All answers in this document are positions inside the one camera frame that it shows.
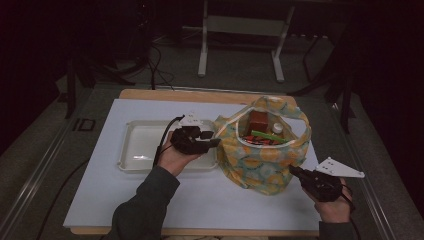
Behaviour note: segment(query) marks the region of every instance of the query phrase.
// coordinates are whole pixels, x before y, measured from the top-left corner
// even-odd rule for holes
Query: black sleeve
[[[352,223],[319,222],[319,240],[355,240],[355,236]]]
[[[116,208],[105,239],[160,239],[166,208],[179,184],[165,169],[153,168],[137,194]]]

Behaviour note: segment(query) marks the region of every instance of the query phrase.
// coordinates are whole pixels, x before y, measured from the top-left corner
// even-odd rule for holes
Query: hand
[[[343,185],[346,185],[346,181],[343,178],[340,178],[340,180]],[[315,202],[315,209],[320,214],[323,222],[345,223],[350,221],[350,206],[343,197],[339,197],[334,202],[319,202],[308,191],[305,189],[303,191]],[[343,187],[343,194],[352,201],[352,196],[346,187]]]
[[[162,154],[159,156],[158,166],[164,168],[174,176],[178,176],[184,167],[191,161],[199,158],[202,154],[185,155],[171,146],[171,137],[174,132],[168,133],[168,139],[162,147]]]

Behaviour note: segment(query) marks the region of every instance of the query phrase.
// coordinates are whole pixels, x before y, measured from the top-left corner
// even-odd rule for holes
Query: person's right hand
[[[346,181],[340,178],[343,185],[346,185]],[[315,209],[321,216],[321,220],[326,223],[345,223],[350,221],[350,205],[343,198],[339,197],[334,202],[319,202],[314,198],[308,191],[303,191],[315,202]],[[343,187],[343,194],[352,201],[350,192]]]

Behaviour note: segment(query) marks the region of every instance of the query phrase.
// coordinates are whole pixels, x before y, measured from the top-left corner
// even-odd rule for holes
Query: clear plastic tray
[[[201,131],[213,131],[210,120],[202,120]],[[119,169],[129,173],[145,172],[152,169],[156,148],[169,121],[144,121],[136,120],[127,123],[124,145],[121,158],[118,162]],[[174,123],[169,130],[179,128]],[[209,149],[208,153],[190,162],[184,171],[211,170],[217,166],[216,148]]]

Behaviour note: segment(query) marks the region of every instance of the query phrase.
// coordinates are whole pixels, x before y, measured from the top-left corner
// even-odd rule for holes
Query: fabric bag
[[[281,123],[288,142],[255,145],[244,141],[251,111],[266,112],[269,122]],[[296,136],[283,117],[303,120],[306,126],[303,134]],[[240,187],[265,195],[284,191],[292,178],[288,166],[300,166],[305,161],[312,133],[300,108],[271,96],[260,97],[229,118],[219,116],[214,127],[215,137],[221,139],[217,159],[224,174]]]

